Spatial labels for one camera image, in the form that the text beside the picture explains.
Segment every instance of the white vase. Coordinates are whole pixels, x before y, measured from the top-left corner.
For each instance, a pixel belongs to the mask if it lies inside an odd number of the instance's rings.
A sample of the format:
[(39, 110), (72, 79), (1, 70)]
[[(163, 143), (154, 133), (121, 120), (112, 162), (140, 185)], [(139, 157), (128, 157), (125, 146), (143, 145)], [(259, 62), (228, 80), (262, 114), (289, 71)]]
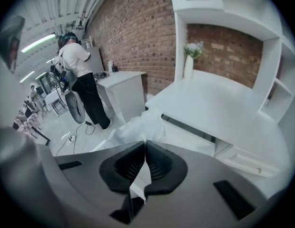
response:
[(193, 74), (193, 58), (188, 55), (185, 64), (184, 78), (191, 79)]

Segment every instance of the ceiling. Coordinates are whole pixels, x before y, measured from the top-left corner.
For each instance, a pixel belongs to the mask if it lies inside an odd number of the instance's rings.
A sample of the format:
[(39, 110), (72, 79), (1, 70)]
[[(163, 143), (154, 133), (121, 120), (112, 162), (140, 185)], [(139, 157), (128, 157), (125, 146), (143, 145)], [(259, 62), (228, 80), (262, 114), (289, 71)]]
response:
[[(84, 28), (90, 18), (97, 12), (104, 0), (19, 0), (10, 11), (9, 16), (19, 15), (25, 18), (25, 26), (20, 41), (20, 50), (32, 42), (51, 33), (64, 34), (74, 32), (79, 39), (84, 35)], [(55, 38), (43, 42), (23, 53), (19, 51), (16, 77), (21, 80), (35, 71), (26, 81), (34, 80), (50, 64), (58, 50)]]

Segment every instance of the ceiling light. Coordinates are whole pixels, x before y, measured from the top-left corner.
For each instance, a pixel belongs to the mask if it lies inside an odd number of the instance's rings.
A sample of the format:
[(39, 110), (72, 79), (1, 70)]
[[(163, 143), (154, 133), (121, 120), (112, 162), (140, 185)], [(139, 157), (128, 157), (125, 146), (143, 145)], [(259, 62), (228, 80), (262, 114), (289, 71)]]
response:
[(28, 78), (28, 77), (29, 77), (30, 75), (32, 75), (33, 73), (34, 73), (34, 71), (32, 71), (30, 74), (28, 74), (26, 77), (24, 77), (24, 78), (20, 81), (20, 83), (24, 82), (25, 79)]
[(40, 76), (37, 76), (35, 79), (38, 79), (39, 77), (43, 76), (46, 72), (42, 73)]
[(53, 59), (54, 59), (54, 57), (53, 57), (52, 59), (49, 59), (46, 63), (50, 62), (50, 61), (53, 60)]
[(45, 36), (45, 37), (43, 37), (43, 38), (41, 38), (41, 39), (39, 39), (39, 40), (37, 40), (37, 41), (31, 43), (29, 46), (26, 46), (25, 48), (23, 48), (23, 49), (21, 50), (21, 52), (29, 51), (30, 49), (32, 49), (33, 47), (37, 46), (38, 44), (40, 44), (40, 43), (42, 43), (42, 42), (44, 42), (44, 41), (46, 41), (46, 40), (49, 40), (49, 39), (51, 39), (51, 38), (54, 38), (54, 37), (56, 37), (55, 34), (51, 34), (51, 35)]

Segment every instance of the red brick wall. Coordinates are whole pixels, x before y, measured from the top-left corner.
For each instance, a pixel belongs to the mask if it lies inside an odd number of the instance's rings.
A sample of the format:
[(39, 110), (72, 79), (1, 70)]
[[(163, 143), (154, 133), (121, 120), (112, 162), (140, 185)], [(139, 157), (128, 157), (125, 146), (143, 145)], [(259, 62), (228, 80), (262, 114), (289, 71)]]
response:
[(205, 51), (194, 62), (194, 69), (253, 87), (261, 62), (262, 41), (237, 30), (202, 24), (188, 25), (187, 40), (205, 43)]
[(88, 28), (104, 66), (146, 71), (145, 92), (157, 94), (174, 81), (175, 20), (172, 0), (105, 0)]

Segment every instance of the white t-shirt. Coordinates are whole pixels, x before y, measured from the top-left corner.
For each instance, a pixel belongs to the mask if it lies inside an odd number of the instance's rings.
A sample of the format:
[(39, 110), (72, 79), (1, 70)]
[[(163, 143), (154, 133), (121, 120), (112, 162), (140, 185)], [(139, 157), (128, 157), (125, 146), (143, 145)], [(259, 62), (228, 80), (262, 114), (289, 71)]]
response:
[(59, 56), (63, 57), (65, 63), (70, 67), (70, 70), (76, 77), (92, 73), (89, 63), (85, 62), (89, 59), (90, 53), (78, 43), (63, 46), (59, 51)]

